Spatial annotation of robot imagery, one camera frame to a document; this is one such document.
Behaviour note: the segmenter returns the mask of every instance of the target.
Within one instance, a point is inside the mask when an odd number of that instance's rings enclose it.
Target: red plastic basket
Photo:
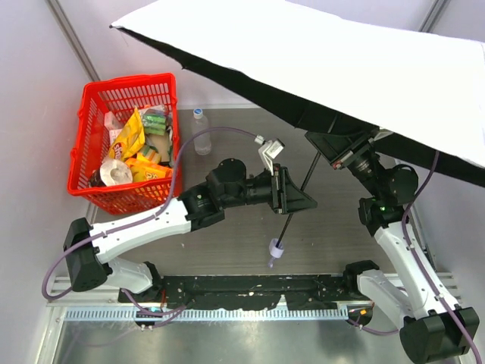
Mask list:
[[[180,149],[177,119],[177,97],[173,74],[121,77],[88,83],[78,112],[79,127],[76,145],[70,152],[67,191],[82,196],[113,215],[141,212],[161,205],[167,198],[171,179],[148,180],[113,187],[88,187],[88,179],[108,154],[109,132],[105,129],[105,113],[112,111],[126,123],[135,107],[164,104],[172,112],[174,156]],[[178,170],[175,196],[183,188]]]

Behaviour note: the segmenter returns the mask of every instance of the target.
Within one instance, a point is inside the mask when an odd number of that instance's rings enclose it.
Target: chip bag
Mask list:
[[[133,182],[172,177],[172,168],[141,162],[135,158],[128,159],[126,164],[130,167]]]
[[[138,109],[124,125],[120,135],[108,150],[108,156],[113,159],[120,159],[125,162],[129,157],[135,155],[145,144],[145,132],[143,130],[142,119]]]

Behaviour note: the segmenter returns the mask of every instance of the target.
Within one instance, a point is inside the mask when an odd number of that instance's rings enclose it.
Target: umbrella rod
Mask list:
[[[315,167],[317,166],[318,159],[320,159],[320,152],[317,152],[315,157],[313,158],[313,162],[310,165],[310,168],[308,169],[308,172],[305,176],[305,179],[303,180],[302,187],[300,188],[301,191],[304,191],[306,188],[306,185],[310,181],[310,177],[313,174],[313,171],[315,170]],[[281,231],[280,237],[278,238],[278,241],[276,243],[276,248],[279,248],[281,245],[281,240],[283,239],[284,234],[286,233],[286,229],[288,228],[289,223],[291,222],[291,219],[293,218],[293,214],[289,214],[288,218],[286,219],[285,226],[283,226],[283,230]]]

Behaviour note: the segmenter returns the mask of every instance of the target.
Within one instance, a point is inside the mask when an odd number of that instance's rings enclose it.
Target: metal surface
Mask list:
[[[370,327],[393,328],[378,310]],[[86,346],[110,343],[121,334],[127,335],[106,347]],[[75,335],[77,341],[66,356]],[[144,332],[122,322],[66,322],[53,364],[62,360],[64,364],[411,363],[398,335],[376,337],[344,321],[175,322]]]
[[[431,9],[426,14],[422,25],[419,27],[419,32],[431,33],[449,2],[450,0],[434,0],[433,5],[431,5]]]
[[[214,127],[239,127],[286,142],[277,162],[288,167],[295,184],[303,181],[315,155],[303,130],[295,130],[260,108],[204,113]],[[179,111],[182,140],[191,135],[191,115],[191,111]],[[226,158],[241,159],[248,174],[262,171],[258,147],[250,138],[218,132],[211,135],[211,140],[209,155],[197,155],[193,147],[187,148],[182,160],[184,186],[200,184]],[[383,158],[382,162],[394,165],[391,158]],[[225,221],[215,226],[156,240],[122,258],[149,260],[163,275],[319,274],[342,272],[346,264],[365,259],[374,260],[384,272],[394,271],[358,219],[358,201],[369,195],[349,171],[334,171],[327,163],[319,163],[305,192],[318,201],[318,207],[294,215],[292,228],[285,235],[288,249],[273,269],[268,268],[268,242],[278,236],[286,218],[275,215],[266,205],[228,209]],[[99,211],[96,220],[115,218]]]
[[[77,58],[79,59],[79,62],[84,68],[84,71],[87,73],[91,81],[99,81],[99,75],[96,72],[96,69],[94,68],[94,65],[92,64],[91,60],[89,59],[88,54],[86,53],[86,50],[83,47],[83,44],[77,37],[77,34],[71,25],[69,19],[67,18],[67,15],[64,12],[64,9],[62,8],[61,4],[59,3],[58,0],[45,0],[47,3],[48,7],[51,9],[52,14],[54,15],[56,21],[59,24],[59,27],[62,30],[62,33],[67,38],[67,41],[69,42],[70,46],[72,47],[74,53],[76,54]]]

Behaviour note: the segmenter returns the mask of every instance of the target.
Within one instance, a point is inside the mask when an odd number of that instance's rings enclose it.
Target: wire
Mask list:
[[[351,325],[354,325],[357,328],[360,328],[361,330],[368,332],[369,334],[377,335],[377,336],[389,336],[389,335],[394,335],[399,332],[398,329],[392,330],[392,331],[378,331],[374,330],[373,328],[366,328],[365,326],[359,325],[358,321],[360,320],[361,316],[357,318],[357,321],[354,321],[352,319],[348,319],[347,322],[350,323]]]
[[[153,316],[153,317],[164,317],[164,316],[168,316],[168,315],[172,315],[173,313],[176,313],[180,310],[184,310],[186,307],[185,306],[180,306],[180,307],[177,307],[176,309],[172,309],[171,311],[166,311],[166,312],[152,312],[148,309],[145,309],[143,307],[141,307],[136,301],[135,299],[133,298],[133,296],[131,295],[131,292],[129,292],[128,290],[125,290],[124,288],[121,288],[121,292],[123,292],[124,294],[127,295],[128,297],[128,300],[137,308],[139,309],[139,311],[141,313],[144,313],[145,315],[150,315],[150,316]]]
[[[404,211],[404,215],[402,216],[402,220],[401,220],[402,231],[404,233],[404,238],[406,240],[406,243],[411,248],[410,249],[411,250],[411,253],[414,256],[414,258],[416,260],[416,263],[419,266],[419,269],[423,273],[423,276],[426,278],[427,283],[430,285],[431,290],[433,290],[433,293],[436,295],[436,297],[439,297],[439,301],[441,302],[441,304],[443,305],[443,307],[445,308],[445,310],[449,313],[449,315],[451,316],[452,320],[456,323],[456,326],[458,326],[458,328],[462,332],[463,337],[466,339],[466,341],[468,342],[468,345],[470,345],[471,351],[475,355],[475,360],[477,361],[477,364],[482,364],[482,359],[481,359],[480,353],[478,352],[477,346],[473,342],[473,338],[470,336],[470,334],[468,333],[467,329],[462,324],[462,322],[460,321],[460,319],[458,318],[458,316],[455,314],[455,312],[453,311],[453,309],[449,306],[449,304],[445,301],[445,299],[440,296],[440,290],[435,285],[435,283],[434,283],[433,279],[431,278],[430,274],[427,272],[427,269],[424,267],[424,264],[421,261],[421,259],[419,258],[419,255],[416,253],[415,249],[413,249],[411,247],[412,242],[411,242],[411,238],[409,237],[408,229],[406,227],[406,221],[408,219],[409,212],[411,211],[411,207],[413,206],[413,204],[415,203],[416,199],[419,197],[419,195],[421,194],[421,192],[423,192],[424,188],[429,184],[430,179],[431,179],[431,176],[433,176],[433,173],[435,172],[435,170],[437,168],[437,164],[438,164],[439,157],[440,157],[440,152],[439,151],[436,151],[436,153],[434,155],[433,164],[431,165],[430,173],[428,174],[428,176],[424,180],[423,184],[421,185],[421,187],[419,188],[419,190],[415,194],[414,199],[407,205],[407,207],[406,207],[406,209]]]
[[[149,216],[147,218],[142,218],[138,221],[135,221],[135,222],[132,222],[132,223],[129,223],[129,224],[125,224],[125,225],[121,225],[119,227],[114,227],[112,229],[109,229],[109,230],[106,230],[106,232],[104,233],[99,233],[99,234],[96,234],[96,235],[93,235],[92,237],[87,237],[86,239],[83,239],[81,240],[79,243],[76,243],[74,244],[72,247],[70,247],[69,249],[66,249],[54,262],[54,264],[47,270],[47,273],[45,273],[45,277],[42,281],[42,295],[44,296],[44,298],[46,300],[58,300],[62,297],[64,297],[66,294],[70,293],[72,291],[72,287],[69,287],[68,289],[66,289],[64,292],[58,294],[58,295],[55,295],[55,296],[52,296],[51,294],[49,294],[49,292],[47,291],[47,285],[49,283],[49,278],[51,277],[52,273],[54,272],[54,270],[57,268],[57,266],[69,255],[71,254],[73,251],[79,249],[80,247],[82,246],[85,246],[86,244],[92,242],[93,240],[95,239],[99,239],[100,237],[106,237],[108,236],[109,234],[113,234],[113,233],[117,233],[118,231],[123,231],[123,230],[126,230],[126,229],[129,229],[129,228],[134,228],[135,226],[138,226],[138,225],[141,225],[141,224],[144,224],[148,221],[151,221],[153,220],[154,218],[157,218],[159,215],[161,215],[168,207],[169,205],[169,202],[170,200],[172,199],[172,197],[174,196],[174,190],[175,190],[175,178],[177,176],[177,169],[179,167],[179,164],[180,164],[180,160],[182,159],[182,154],[185,150],[185,148],[189,145],[189,143],[191,143],[196,137],[199,137],[201,136],[202,134],[205,134],[205,133],[210,133],[210,132],[213,132],[213,131],[232,131],[234,133],[240,133],[242,135],[246,135],[248,137],[251,137],[253,139],[255,139],[257,136],[256,134],[253,134],[253,133],[250,133],[248,131],[245,131],[245,130],[241,130],[241,129],[237,129],[235,127],[211,127],[209,129],[206,129],[206,130],[203,130],[203,131],[200,131],[196,134],[194,134],[193,136],[191,136],[181,147],[180,147],[180,151],[178,152],[178,155],[177,155],[177,158],[176,158],[176,161],[175,161],[175,164],[174,164],[174,170],[172,172],[172,181],[171,181],[171,186],[170,186],[170,191],[168,193],[168,196],[167,196],[167,199],[165,200],[165,202],[163,203],[163,205],[160,206],[160,209],[152,216]]]
[[[179,309],[172,317],[170,318],[167,318],[166,320],[162,321],[162,322],[159,322],[158,324],[155,324],[153,325],[151,328],[161,328],[163,326],[166,326],[168,324],[170,324],[174,319],[176,319],[178,316],[180,316],[182,314],[182,312],[185,310],[184,309]],[[76,330],[74,332],[74,337],[72,339],[72,341],[69,343],[69,346],[67,347],[66,349],[66,352],[65,354],[63,355],[62,357],[62,360],[61,360],[61,364],[65,364],[67,363],[67,358],[69,357],[69,355],[71,354],[73,348],[74,348],[74,345],[77,343],[80,343],[81,345],[83,345],[84,347],[91,347],[91,348],[95,348],[95,349],[98,349],[100,347],[109,347],[111,346],[112,344],[116,343],[117,341],[119,341],[120,339],[128,336],[129,334],[133,333],[133,332],[136,332],[136,331],[141,331],[140,328],[136,327],[136,328],[131,328],[129,330],[126,330],[125,332],[119,334],[118,336],[116,336],[114,339],[111,339],[109,340],[108,342],[106,343],[103,343],[103,344],[89,344],[89,343],[86,343],[84,341],[82,341],[80,339],[80,336],[81,336],[81,330]]]

